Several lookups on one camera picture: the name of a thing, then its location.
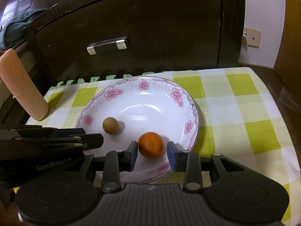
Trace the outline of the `tan longan fruit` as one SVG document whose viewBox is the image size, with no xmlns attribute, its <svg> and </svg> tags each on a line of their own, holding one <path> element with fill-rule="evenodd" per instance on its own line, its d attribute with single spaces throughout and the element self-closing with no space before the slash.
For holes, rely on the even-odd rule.
<svg viewBox="0 0 301 226">
<path fill-rule="evenodd" d="M 113 117 L 107 117 L 103 121 L 103 129 L 109 135 L 115 135 L 119 132 L 119 123 Z"/>
</svg>

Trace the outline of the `dark wooden cabinet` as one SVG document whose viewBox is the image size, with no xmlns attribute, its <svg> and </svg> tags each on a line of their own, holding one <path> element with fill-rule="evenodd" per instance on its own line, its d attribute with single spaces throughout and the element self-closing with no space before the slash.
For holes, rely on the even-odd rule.
<svg viewBox="0 0 301 226">
<path fill-rule="evenodd" d="M 235 67 L 245 0 L 61 0 L 24 30 L 52 82 Z M 127 48 L 87 47 L 127 37 Z"/>
</svg>

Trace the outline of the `green white checkered tablecloth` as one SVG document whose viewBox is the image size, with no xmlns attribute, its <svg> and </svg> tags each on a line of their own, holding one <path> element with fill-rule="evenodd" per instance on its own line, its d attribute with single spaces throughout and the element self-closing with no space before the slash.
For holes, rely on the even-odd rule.
<svg viewBox="0 0 301 226">
<path fill-rule="evenodd" d="M 247 67 L 157 73 L 183 87 L 199 113 L 192 151 L 201 157 L 221 153 L 275 181 L 290 203 L 283 223 L 300 225 L 300 167 L 292 139 L 269 90 Z M 44 127 L 74 128 L 86 104 L 120 81 L 106 80 L 49 90 Z"/>
</svg>

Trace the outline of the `white floral porcelain plate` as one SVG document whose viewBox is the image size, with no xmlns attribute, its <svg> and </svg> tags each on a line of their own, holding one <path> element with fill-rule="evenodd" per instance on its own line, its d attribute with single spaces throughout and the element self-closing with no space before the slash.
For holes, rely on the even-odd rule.
<svg viewBox="0 0 301 226">
<path fill-rule="evenodd" d="M 107 117 L 118 121 L 117 134 L 104 131 Z M 192 150 L 198 137 L 199 113 L 190 94 L 177 83 L 158 76 L 137 76 L 100 91 L 81 111 L 75 126 L 87 134 L 103 135 L 102 147 L 92 150 L 95 157 L 124 150 L 147 132 L 159 134 L 164 143 L 172 141 L 179 150 Z"/>
</svg>

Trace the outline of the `blue folded cloth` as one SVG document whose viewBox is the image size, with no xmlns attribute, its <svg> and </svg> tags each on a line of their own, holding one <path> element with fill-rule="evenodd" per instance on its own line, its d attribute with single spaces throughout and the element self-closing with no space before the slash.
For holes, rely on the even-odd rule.
<svg viewBox="0 0 301 226">
<path fill-rule="evenodd" d="M 1 30 L 1 50 L 13 48 L 24 38 L 24 28 L 46 9 L 26 11 L 13 17 Z"/>
</svg>

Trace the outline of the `green foam mat edge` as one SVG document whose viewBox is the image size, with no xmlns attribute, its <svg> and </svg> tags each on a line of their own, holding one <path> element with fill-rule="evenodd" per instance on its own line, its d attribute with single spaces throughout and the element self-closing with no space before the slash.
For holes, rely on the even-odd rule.
<svg viewBox="0 0 301 226">
<path fill-rule="evenodd" d="M 142 75 L 151 75 L 151 74 L 154 74 L 154 72 L 152 71 L 147 71 L 147 72 L 144 72 L 142 73 Z M 126 78 L 131 78 L 133 77 L 133 75 L 131 74 L 124 74 L 123 75 L 123 79 L 126 79 Z M 117 75 L 108 75 L 106 76 L 106 80 L 114 80 L 114 79 L 117 79 Z M 78 85 L 78 84 L 84 84 L 84 83 L 93 83 L 93 82 L 98 82 L 98 81 L 101 81 L 100 79 L 100 76 L 93 76 L 90 78 L 90 80 L 84 80 L 83 78 L 79 78 L 77 80 L 77 82 L 75 82 L 75 80 L 68 80 L 66 82 L 63 82 L 63 81 L 60 81 L 59 83 L 57 83 L 56 86 L 52 86 L 49 88 L 49 90 L 55 90 L 55 89 L 59 89 L 59 88 L 63 88 L 63 87 L 68 87 L 68 86 L 71 86 L 71 85 Z"/>
</svg>

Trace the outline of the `brown wooden wardrobe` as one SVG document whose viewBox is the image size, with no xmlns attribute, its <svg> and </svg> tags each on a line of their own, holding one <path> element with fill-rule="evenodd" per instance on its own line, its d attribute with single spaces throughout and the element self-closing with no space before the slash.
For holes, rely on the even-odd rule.
<svg viewBox="0 0 301 226">
<path fill-rule="evenodd" d="M 284 29 L 274 69 L 300 102 L 300 0 L 286 0 Z"/>
</svg>

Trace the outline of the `pink ribbed cylindrical case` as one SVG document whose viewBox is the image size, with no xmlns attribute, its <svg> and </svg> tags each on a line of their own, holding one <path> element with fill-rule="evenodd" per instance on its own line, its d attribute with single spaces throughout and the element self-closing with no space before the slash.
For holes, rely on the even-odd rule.
<svg viewBox="0 0 301 226">
<path fill-rule="evenodd" d="M 11 48 L 1 56 L 1 80 L 31 118 L 36 121 L 45 118 L 49 112 L 48 103 Z"/>
</svg>

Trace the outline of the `small orange tangerine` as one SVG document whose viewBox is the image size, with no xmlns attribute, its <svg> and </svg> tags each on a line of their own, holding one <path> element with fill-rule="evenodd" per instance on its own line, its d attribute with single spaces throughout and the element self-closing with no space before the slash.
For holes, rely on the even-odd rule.
<svg viewBox="0 0 301 226">
<path fill-rule="evenodd" d="M 162 137 L 154 132 L 142 134 L 138 139 L 140 154 L 146 159 L 157 159 L 163 155 L 164 143 Z"/>
</svg>

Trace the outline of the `beige wall socket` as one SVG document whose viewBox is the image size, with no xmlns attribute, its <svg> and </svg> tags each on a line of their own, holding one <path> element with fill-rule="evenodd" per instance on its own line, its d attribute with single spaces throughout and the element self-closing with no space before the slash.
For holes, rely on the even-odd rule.
<svg viewBox="0 0 301 226">
<path fill-rule="evenodd" d="M 249 47 L 259 48 L 261 41 L 261 32 L 253 29 L 244 28 L 243 38 Z"/>
</svg>

